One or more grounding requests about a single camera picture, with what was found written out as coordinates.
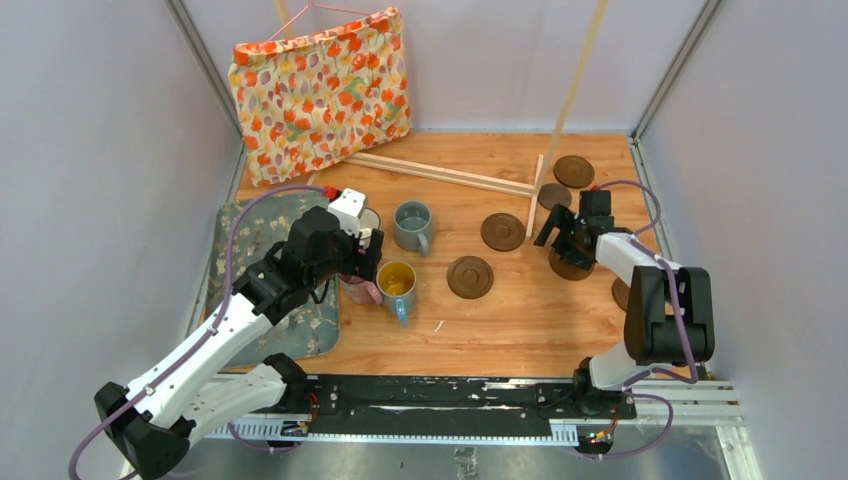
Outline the small dark brown coaster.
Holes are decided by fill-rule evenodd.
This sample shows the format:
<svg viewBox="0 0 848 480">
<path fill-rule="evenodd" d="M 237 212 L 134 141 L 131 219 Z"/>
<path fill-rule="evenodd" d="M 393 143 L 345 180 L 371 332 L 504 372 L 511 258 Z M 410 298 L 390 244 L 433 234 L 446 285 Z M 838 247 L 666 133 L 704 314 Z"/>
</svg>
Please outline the small dark brown coaster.
<svg viewBox="0 0 848 480">
<path fill-rule="evenodd" d="M 570 190 L 560 183 L 546 183 L 540 187 L 537 203 L 547 210 L 556 205 L 568 208 L 572 202 Z"/>
</svg>

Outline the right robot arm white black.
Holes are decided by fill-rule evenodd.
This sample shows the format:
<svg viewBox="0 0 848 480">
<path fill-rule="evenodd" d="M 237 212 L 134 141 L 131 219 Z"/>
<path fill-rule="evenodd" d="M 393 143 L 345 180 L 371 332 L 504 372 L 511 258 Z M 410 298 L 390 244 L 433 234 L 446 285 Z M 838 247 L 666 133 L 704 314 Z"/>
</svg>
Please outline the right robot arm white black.
<svg viewBox="0 0 848 480">
<path fill-rule="evenodd" d="M 651 250 L 616 225 L 611 207 L 610 191 L 583 191 L 577 210 L 554 205 L 534 239 L 550 246 L 559 264 L 579 271 L 603 266 L 629 289 L 621 341 L 582 360 L 573 374 L 572 406 L 589 418 L 652 374 L 696 383 L 698 363 L 715 351 L 709 273 Z"/>
</svg>

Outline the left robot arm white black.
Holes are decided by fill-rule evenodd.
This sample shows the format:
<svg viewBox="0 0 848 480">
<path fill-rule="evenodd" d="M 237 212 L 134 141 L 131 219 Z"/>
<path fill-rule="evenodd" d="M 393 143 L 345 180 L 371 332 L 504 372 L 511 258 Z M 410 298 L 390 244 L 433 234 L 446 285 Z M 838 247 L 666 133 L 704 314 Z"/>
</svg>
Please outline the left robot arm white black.
<svg viewBox="0 0 848 480">
<path fill-rule="evenodd" d="M 306 405 L 307 375 L 283 353 L 241 380 L 208 382 L 253 340 L 308 302 L 321 302 L 316 289 L 335 275 L 375 277 L 383 234 L 361 220 L 364 210 L 342 201 L 308 210 L 175 350 L 128 385 L 109 382 L 96 393 L 106 436 L 140 478 L 163 477 L 199 440 L 244 414 Z"/>
</svg>

